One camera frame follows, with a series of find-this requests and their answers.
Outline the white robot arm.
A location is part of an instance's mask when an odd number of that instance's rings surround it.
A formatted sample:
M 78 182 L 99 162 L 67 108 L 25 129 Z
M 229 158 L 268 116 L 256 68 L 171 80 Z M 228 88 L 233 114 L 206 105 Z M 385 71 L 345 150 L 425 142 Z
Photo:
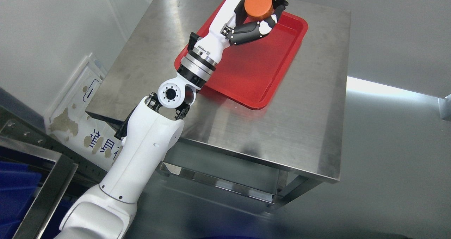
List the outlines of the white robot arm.
M 144 97 L 127 122 L 122 151 L 103 180 L 72 205 L 57 239 L 122 239 L 137 212 L 137 201 L 167 151 L 178 141 L 200 85 L 220 59 L 193 49 L 182 58 L 176 77 Z

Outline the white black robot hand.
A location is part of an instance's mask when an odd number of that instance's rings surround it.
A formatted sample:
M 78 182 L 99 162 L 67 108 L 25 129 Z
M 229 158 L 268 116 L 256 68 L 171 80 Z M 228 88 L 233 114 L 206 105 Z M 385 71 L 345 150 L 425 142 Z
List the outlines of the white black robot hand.
M 241 45 L 266 37 L 288 6 L 287 0 L 270 0 L 270 6 L 275 7 L 274 13 L 263 20 L 245 24 L 244 2 L 245 0 L 225 0 L 214 17 L 208 34 L 194 45 L 188 46 L 186 58 L 216 66 L 222 53 L 230 45 Z

